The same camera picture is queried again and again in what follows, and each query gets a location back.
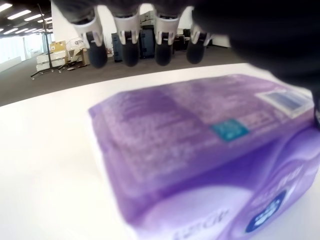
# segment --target purple plastic wrapping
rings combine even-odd
[[[313,101],[228,75],[118,93],[89,110],[103,170],[139,240],[239,240],[312,185]]]

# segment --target gray carpet floor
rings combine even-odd
[[[114,62],[113,58],[101,69],[86,66],[62,73],[48,72],[32,80],[30,75],[36,72],[36,58],[0,72],[0,106],[15,103],[32,97],[82,85],[119,79],[124,77],[150,74],[162,71],[204,67],[223,64],[244,63],[244,60],[234,54],[232,49],[210,46],[204,59],[197,65],[190,64],[185,51],[176,51],[168,66],[159,66],[154,58],[141,59],[137,66],[127,67],[122,62]]]

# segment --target white wall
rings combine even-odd
[[[189,29],[192,24],[191,11],[192,7],[187,7],[184,13],[181,16],[180,23],[178,28],[180,29]],[[153,10],[151,4],[145,3],[140,7],[140,14],[146,13],[150,10]],[[111,12],[106,6],[99,5],[98,12],[100,20],[102,23],[104,42],[107,48],[112,47],[112,38],[111,34],[116,33],[116,25],[113,19]],[[70,41],[78,37],[76,30],[73,26],[63,17],[58,8],[51,2],[51,14],[52,14],[52,25],[53,25],[53,34],[56,42],[60,41]]]
[[[15,57],[13,59],[10,59],[8,61],[4,61],[0,63],[0,73],[4,70],[7,70],[17,64],[21,63],[21,56]]]

